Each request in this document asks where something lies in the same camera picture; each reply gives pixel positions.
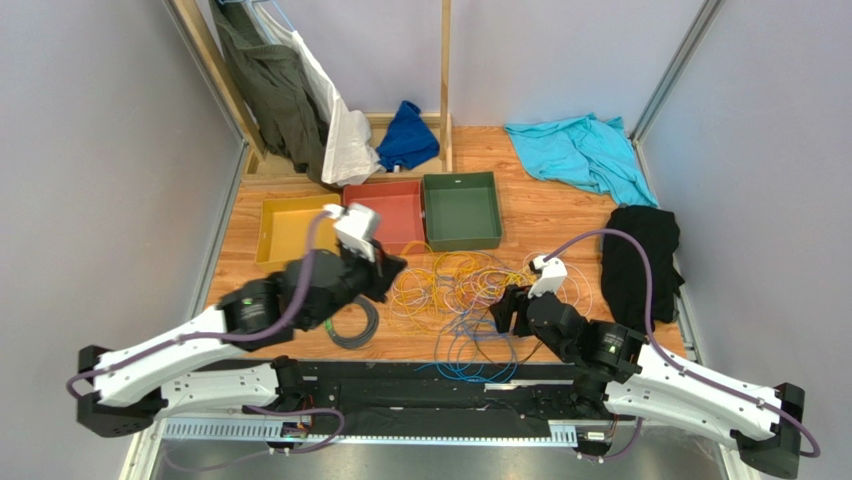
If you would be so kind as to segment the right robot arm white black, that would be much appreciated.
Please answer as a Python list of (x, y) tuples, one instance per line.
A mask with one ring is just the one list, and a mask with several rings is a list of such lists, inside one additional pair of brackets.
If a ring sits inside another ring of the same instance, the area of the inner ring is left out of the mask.
[(764, 387), (732, 379), (617, 323), (589, 320), (554, 294), (529, 297), (511, 285), (489, 308), (499, 333), (533, 336), (577, 368), (565, 400), (579, 419), (641, 417), (674, 426), (738, 451), (764, 474), (795, 479), (805, 392), (782, 383)]

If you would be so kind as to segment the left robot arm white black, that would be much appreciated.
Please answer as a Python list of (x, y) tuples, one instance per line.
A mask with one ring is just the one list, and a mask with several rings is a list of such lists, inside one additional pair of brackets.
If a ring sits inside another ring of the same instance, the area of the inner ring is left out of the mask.
[(124, 350), (96, 345), (78, 353), (76, 420), (104, 438), (135, 434), (184, 413), (236, 408), (291, 412), (307, 396), (296, 360), (282, 356), (242, 369), (214, 364), (293, 340), (359, 299), (385, 302), (406, 259), (376, 251), (312, 249), (265, 278), (247, 282), (197, 317)]

